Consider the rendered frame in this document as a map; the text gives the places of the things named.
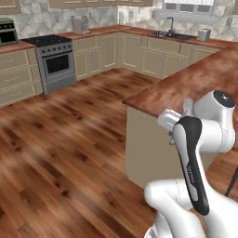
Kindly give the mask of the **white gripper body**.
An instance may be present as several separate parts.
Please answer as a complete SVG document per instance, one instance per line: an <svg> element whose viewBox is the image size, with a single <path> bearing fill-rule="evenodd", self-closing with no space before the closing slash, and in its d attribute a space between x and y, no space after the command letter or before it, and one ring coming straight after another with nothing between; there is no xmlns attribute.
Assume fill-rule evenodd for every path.
<svg viewBox="0 0 238 238"><path fill-rule="evenodd" d="M157 124L168 131L172 131L181 114L170 109L165 109L157 118Z"/></svg>

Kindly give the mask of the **pale grey spoon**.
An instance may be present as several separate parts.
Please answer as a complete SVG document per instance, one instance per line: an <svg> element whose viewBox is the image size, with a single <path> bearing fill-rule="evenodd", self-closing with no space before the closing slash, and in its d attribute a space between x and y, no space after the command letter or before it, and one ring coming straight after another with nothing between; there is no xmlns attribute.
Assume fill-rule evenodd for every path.
<svg viewBox="0 0 238 238"><path fill-rule="evenodd" d="M193 116L193 100L185 99L183 102L183 116Z"/></svg>

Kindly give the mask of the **beige island cupboard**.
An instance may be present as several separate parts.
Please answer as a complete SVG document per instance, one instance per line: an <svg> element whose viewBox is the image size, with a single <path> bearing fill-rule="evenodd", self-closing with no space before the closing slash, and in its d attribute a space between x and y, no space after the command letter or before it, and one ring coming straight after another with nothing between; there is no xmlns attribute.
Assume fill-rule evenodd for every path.
<svg viewBox="0 0 238 238"><path fill-rule="evenodd" d="M144 188L157 179L182 179L183 173L175 146L169 144L168 131L157 119L131 107L126 116L126 173Z"/></svg>

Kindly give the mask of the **beige cupboard run under sink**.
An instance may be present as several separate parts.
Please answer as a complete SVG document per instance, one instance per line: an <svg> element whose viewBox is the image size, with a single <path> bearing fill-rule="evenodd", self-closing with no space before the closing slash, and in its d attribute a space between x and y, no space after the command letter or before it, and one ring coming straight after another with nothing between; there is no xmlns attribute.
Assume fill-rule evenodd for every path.
<svg viewBox="0 0 238 238"><path fill-rule="evenodd" d="M169 41L133 33L119 34L120 66L164 79L218 52L218 48Z"/></svg>

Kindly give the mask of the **thin black rod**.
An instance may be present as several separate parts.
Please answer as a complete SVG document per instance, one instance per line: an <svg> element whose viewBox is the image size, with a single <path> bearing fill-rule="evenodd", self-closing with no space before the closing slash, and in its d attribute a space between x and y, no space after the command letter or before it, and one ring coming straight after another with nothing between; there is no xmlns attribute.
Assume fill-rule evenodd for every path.
<svg viewBox="0 0 238 238"><path fill-rule="evenodd" d="M234 174L233 174L233 176L232 176L232 178L231 178L230 185L229 185L228 189L227 189L226 192L225 192L225 196L226 196L226 197L229 197L230 192L231 192L231 190L232 190L232 188L233 188L233 186L234 186L234 184L235 184L235 182L236 182L237 179L238 179L238 166L236 166L236 169L235 169L235 171L234 171Z"/></svg>

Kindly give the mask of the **dark sink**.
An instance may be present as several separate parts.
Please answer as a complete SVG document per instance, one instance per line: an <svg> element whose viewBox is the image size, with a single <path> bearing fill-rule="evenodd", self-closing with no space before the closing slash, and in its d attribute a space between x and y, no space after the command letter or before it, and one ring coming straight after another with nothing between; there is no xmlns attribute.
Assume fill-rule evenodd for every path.
<svg viewBox="0 0 238 238"><path fill-rule="evenodd" d="M181 33L170 33L170 32L163 32L163 31L158 31L158 32L152 32L150 33L152 36L156 37L167 37L167 38L172 38L172 39L178 39L178 40L190 40L193 39L193 35L187 35L187 34L181 34Z"/></svg>

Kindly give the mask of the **pale grey toaster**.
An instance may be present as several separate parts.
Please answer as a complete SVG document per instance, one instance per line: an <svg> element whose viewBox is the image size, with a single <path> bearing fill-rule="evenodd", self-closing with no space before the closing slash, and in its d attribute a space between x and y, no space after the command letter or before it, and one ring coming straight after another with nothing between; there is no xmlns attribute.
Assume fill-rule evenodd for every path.
<svg viewBox="0 0 238 238"><path fill-rule="evenodd" d="M198 31L197 39L199 41L206 41L210 37L210 34L210 29L201 29Z"/></svg>

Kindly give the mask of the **dark tap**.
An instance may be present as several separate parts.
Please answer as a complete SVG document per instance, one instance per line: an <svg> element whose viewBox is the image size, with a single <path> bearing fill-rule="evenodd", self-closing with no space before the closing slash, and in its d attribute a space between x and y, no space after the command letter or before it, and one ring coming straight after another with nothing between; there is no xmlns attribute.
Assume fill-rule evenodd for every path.
<svg viewBox="0 0 238 238"><path fill-rule="evenodd" d="M171 25L170 25L170 29L168 30L169 33L174 33L175 30L173 29L174 26L174 18L173 17L167 17L168 20L171 20Z"/></svg>

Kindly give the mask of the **beige door cupboard run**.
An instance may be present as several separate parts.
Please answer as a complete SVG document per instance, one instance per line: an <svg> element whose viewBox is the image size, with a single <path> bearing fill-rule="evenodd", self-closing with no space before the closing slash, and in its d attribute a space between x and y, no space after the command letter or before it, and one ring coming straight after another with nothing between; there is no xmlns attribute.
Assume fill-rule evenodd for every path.
<svg viewBox="0 0 238 238"><path fill-rule="evenodd" d="M73 40L73 60L77 81L116 68L118 57L118 33Z"/></svg>

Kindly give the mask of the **white window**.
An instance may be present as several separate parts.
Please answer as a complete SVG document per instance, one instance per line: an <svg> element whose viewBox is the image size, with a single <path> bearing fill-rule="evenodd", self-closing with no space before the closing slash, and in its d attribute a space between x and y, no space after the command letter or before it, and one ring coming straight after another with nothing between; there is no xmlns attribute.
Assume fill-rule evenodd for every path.
<svg viewBox="0 0 238 238"><path fill-rule="evenodd" d="M195 15L212 15L216 0L163 0L163 10Z"/></svg>

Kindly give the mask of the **grey pot with tools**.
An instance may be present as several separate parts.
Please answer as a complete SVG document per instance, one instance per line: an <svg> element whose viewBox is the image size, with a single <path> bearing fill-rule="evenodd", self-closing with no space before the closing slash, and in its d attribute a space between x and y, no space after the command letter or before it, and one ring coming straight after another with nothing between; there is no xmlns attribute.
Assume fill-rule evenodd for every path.
<svg viewBox="0 0 238 238"><path fill-rule="evenodd" d="M81 23L82 23L82 33L88 33L88 24L89 24L89 19L87 16L83 16L81 18Z"/></svg>

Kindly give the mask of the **grey oven with black hob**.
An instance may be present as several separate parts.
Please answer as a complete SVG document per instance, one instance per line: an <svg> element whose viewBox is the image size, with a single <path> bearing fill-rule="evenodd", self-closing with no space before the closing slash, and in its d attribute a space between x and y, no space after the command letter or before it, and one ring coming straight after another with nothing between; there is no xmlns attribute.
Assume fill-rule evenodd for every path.
<svg viewBox="0 0 238 238"><path fill-rule="evenodd" d="M56 34L25 38L35 46L42 85L45 94L76 83L73 66L73 42Z"/></svg>

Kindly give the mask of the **grey jug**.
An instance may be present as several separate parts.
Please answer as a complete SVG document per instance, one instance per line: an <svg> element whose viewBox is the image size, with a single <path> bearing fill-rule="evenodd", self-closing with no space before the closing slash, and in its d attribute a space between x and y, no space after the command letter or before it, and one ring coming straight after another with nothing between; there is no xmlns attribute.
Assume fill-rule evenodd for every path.
<svg viewBox="0 0 238 238"><path fill-rule="evenodd" d="M72 16L72 26L75 33L82 32L82 19L81 17Z"/></svg>

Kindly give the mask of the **beige drawer cupboard run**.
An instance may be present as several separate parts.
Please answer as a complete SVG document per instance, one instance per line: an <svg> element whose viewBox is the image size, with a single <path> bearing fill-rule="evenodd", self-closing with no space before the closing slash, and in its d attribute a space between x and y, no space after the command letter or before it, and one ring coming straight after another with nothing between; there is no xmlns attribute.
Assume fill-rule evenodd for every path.
<svg viewBox="0 0 238 238"><path fill-rule="evenodd" d="M42 93L33 47L0 53L0 108Z"/></svg>

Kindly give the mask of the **beige wall cupboards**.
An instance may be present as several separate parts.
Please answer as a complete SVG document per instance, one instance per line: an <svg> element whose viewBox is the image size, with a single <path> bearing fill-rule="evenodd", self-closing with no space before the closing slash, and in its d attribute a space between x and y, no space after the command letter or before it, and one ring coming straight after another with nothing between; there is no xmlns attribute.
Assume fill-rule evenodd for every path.
<svg viewBox="0 0 238 238"><path fill-rule="evenodd" d="M46 0L50 8L75 9L82 7L151 7L153 0ZM0 0L0 14L21 13L20 0Z"/></svg>

